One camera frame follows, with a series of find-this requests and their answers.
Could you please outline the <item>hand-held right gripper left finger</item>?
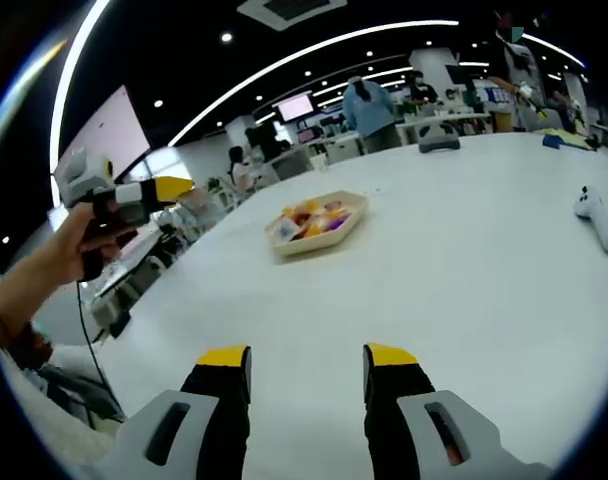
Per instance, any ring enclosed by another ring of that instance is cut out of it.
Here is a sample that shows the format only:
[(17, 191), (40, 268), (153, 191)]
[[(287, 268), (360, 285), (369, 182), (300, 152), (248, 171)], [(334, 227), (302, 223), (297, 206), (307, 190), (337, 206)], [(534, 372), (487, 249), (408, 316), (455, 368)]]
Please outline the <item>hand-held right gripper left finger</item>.
[(240, 479), (250, 435), (251, 347), (202, 355), (180, 390), (122, 424), (98, 479)]

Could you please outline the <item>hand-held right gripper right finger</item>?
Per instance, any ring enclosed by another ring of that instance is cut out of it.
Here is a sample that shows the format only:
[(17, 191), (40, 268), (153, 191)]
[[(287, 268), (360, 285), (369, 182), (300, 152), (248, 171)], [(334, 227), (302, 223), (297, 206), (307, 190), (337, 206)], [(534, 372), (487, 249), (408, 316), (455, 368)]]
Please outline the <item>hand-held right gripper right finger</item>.
[(548, 479), (501, 443), (497, 426), (449, 390), (437, 390), (415, 356), (363, 346), (364, 430), (376, 479)]

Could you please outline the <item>person's left hand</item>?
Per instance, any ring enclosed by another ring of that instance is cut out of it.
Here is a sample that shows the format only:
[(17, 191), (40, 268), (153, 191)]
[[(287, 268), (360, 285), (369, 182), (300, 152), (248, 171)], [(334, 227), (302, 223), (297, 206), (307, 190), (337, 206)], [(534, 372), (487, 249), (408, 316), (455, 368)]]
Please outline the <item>person's left hand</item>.
[(120, 256), (122, 247), (118, 239), (135, 231), (133, 226), (118, 224), (88, 234), (87, 230), (95, 220), (93, 205), (79, 203), (47, 242), (44, 261), (49, 281), (54, 286), (81, 281), (85, 277), (85, 254), (99, 254), (103, 269)]

